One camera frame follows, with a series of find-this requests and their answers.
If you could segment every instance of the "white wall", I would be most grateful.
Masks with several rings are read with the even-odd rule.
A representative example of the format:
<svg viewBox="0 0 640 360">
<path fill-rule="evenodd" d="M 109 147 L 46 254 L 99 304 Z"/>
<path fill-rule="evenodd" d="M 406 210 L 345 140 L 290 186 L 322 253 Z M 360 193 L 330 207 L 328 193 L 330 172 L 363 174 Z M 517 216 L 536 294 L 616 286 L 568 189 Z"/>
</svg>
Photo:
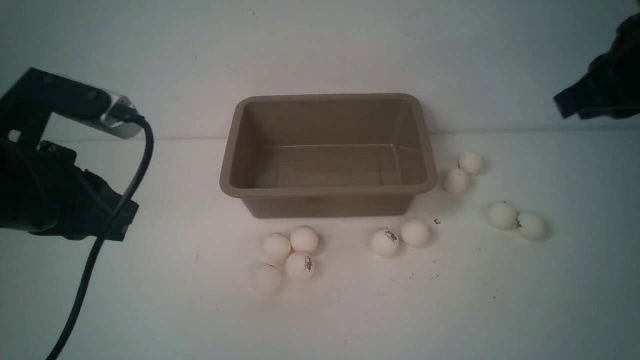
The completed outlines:
<svg viewBox="0 0 640 360">
<path fill-rule="evenodd" d="M 408 92 L 435 132 L 633 126 L 561 120 L 552 96 L 633 0 L 4 0 L 0 91 L 29 66 L 122 92 L 159 138 L 226 137 L 261 94 Z M 54 119 L 51 140 L 106 138 Z"/>
</svg>

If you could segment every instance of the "black cable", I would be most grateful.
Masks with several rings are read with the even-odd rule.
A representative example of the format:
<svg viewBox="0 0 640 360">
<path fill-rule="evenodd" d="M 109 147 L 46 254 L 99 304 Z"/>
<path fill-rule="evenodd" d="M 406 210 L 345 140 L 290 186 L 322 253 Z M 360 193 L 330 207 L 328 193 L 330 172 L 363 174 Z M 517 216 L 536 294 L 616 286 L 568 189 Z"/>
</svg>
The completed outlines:
<svg viewBox="0 0 640 360">
<path fill-rule="evenodd" d="M 100 195 L 98 195 L 98 193 L 95 192 L 91 184 L 82 175 L 82 172 L 76 169 L 74 173 L 76 174 L 77 182 L 78 184 L 80 184 L 80 187 L 84 190 L 84 193 L 86 195 L 89 195 L 93 200 L 93 202 L 98 204 L 98 206 L 100 206 L 100 208 L 105 212 L 105 214 L 107 215 L 112 214 L 113 211 L 111 210 L 111 208 L 100 198 Z"/>
<path fill-rule="evenodd" d="M 98 253 L 102 248 L 104 239 L 107 237 L 111 228 L 113 227 L 113 224 L 115 224 L 116 220 L 120 216 L 120 213 L 122 212 L 122 209 L 124 208 L 124 206 L 133 197 L 133 194 L 138 189 L 138 186 L 142 182 L 142 178 L 145 176 L 145 173 L 149 168 L 149 163 L 151 162 L 151 155 L 153 155 L 153 151 L 154 151 L 154 134 L 153 134 L 153 131 L 151 130 L 151 126 L 145 120 L 144 117 L 139 115 L 134 119 L 130 119 L 129 121 L 142 127 L 142 129 L 145 132 L 145 151 L 142 155 L 142 160 L 140 161 L 138 170 L 136 171 L 136 174 L 133 176 L 133 179 L 131 180 L 129 187 L 126 189 L 126 191 L 124 191 L 124 193 L 122 194 L 122 198 L 120 199 L 120 202 L 118 202 L 113 212 L 111 213 L 111 216 L 109 216 L 109 218 L 107 219 L 102 234 L 96 237 L 95 242 L 93 243 L 93 247 L 91 248 L 91 251 L 89 252 L 89 256 L 86 259 L 86 264 L 84 266 L 82 279 L 80 280 L 80 285 L 78 286 L 76 299 L 74 301 L 73 307 L 71 308 L 71 312 L 69 313 L 69 318 L 67 318 L 67 323 L 65 324 L 64 329 L 62 329 L 62 332 L 60 333 L 60 337 L 58 338 L 58 341 L 56 342 L 55 346 L 53 346 L 53 349 L 49 353 L 49 356 L 47 356 L 47 360 L 57 359 L 60 353 L 62 352 L 62 349 L 65 347 L 65 344 L 67 344 L 67 340 L 69 339 L 69 336 L 71 335 L 71 332 L 74 329 L 74 326 L 78 319 L 78 315 L 80 315 L 80 309 L 82 308 L 84 296 L 86 295 L 87 288 L 89 287 L 89 280 L 91 279 L 91 273 L 93 272 L 93 267 L 95 266 L 95 262 L 98 259 Z"/>
</svg>

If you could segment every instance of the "tan plastic tub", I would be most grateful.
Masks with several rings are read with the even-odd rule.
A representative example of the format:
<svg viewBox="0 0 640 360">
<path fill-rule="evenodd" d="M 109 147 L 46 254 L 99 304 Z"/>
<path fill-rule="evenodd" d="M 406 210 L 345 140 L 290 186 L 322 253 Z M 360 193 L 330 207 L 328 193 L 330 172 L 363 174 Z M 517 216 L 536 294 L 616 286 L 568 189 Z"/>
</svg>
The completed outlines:
<svg viewBox="0 0 640 360">
<path fill-rule="evenodd" d="M 234 113 L 220 187 L 256 218 L 402 215 L 437 174 L 406 94 L 250 97 Z"/>
</svg>

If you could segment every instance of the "black mount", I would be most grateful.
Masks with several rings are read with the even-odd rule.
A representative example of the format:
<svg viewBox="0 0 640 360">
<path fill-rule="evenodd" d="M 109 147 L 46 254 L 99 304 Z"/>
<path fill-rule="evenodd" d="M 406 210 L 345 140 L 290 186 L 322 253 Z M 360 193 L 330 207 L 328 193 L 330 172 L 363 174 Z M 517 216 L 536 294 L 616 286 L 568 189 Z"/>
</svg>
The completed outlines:
<svg viewBox="0 0 640 360">
<path fill-rule="evenodd" d="M 104 90 L 38 69 L 0 99 L 0 227 L 70 240 L 104 230 L 122 196 L 75 166 L 75 151 L 41 139 L 51 113 L 90 122 L 110 106 Z M 12 131 L 19 132 L 15 142 Z M 137 210 L 129 201 L 106 239 L 122 241 Z"/>
</svg>

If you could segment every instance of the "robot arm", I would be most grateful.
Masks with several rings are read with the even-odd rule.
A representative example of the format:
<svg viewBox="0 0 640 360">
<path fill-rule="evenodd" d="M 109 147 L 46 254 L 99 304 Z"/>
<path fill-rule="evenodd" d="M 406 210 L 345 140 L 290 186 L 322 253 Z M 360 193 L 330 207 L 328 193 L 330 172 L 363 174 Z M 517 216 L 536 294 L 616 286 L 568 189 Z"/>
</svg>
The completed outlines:
<svg viewBox="0 0 640 360">
<path fill-rule="evenodd" d="M 625 119 L 640 113 L 640 13 L 618 26 L 609 52 L 554 100 L 564 118 L 577 113 L 580 119 Z"/>
<path fill-rule="evenodd" d="M 41 138 L 51 113 L 131 138 L 141 128 L 119 119 L 123 107 L 134 111 L 122 95 L 29 69 L 0 99 L 0 227 L 71 240 L 98 236 L 122 196 L 75 166 L 75 151 Z M 129 200 L 107 239 L 122 241 L 137 210 Z"/>
</svg>

